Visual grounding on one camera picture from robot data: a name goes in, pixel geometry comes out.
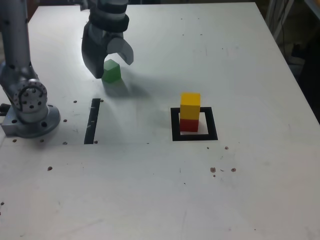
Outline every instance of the yellow cube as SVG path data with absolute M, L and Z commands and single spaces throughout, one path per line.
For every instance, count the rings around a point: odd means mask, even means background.
M 180 119 L 199 120 L 200 93 L 183 92 L 181 94 Z

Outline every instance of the green cube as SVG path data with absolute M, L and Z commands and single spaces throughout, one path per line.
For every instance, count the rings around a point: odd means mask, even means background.
M 110 84 L 121 79 L 120 65 L 115 61 L 111 59 L 109 59 L 108 61 L 105 61 L 103 68 L 104 68 L 104 73 L 101 79 L 104 82 Z

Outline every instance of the table surface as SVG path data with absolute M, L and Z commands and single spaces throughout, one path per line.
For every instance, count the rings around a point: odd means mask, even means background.
M 108 56 L 123 79 L 109 85 L 83 63 L 88 11 L 31 19 L 32 64 L 67 122 L 35 139 L 1 131 L 0 239 L 319 239 L 320 127 L 255 3 L 127 14 L 134 63 Z M 218 140 L 172 141 L 182 92 L 212 107 Z M 98 144 L 84 145 L 93 98 Z

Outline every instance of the gray metal arm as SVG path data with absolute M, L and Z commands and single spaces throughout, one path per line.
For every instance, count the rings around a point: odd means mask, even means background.
M 41 136 L 59 124 L 60 114 L 47 106 L 47 89 L 31 63 L 26 1 L 0 0 L 0 20 L 5 55 L 0 84 L 11 102 L 2 129 L 7 136 Z
M 118 53 L 129 65 L 134 61 L 123 35 L 129 24 L 127 5 L 128 0 L 83 0 L 81 9 L 90 8 L 90 16 L 83 30 L 82 57 L 96 78 L 102 77 L 108 54 Z M 47 89 L 31 63 L 26 0 L 0 0 L 0 20 L 5 54 L 0 85 L 11 102 L 2 129 L 7 136 L 41 136 L 59 124 L 60 114 L 47 105 Z

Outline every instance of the red cube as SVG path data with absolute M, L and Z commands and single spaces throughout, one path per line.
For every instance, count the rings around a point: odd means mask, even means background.
M 180 118 L 180 132 L 198 132 L 199 119 L 181 119 Z

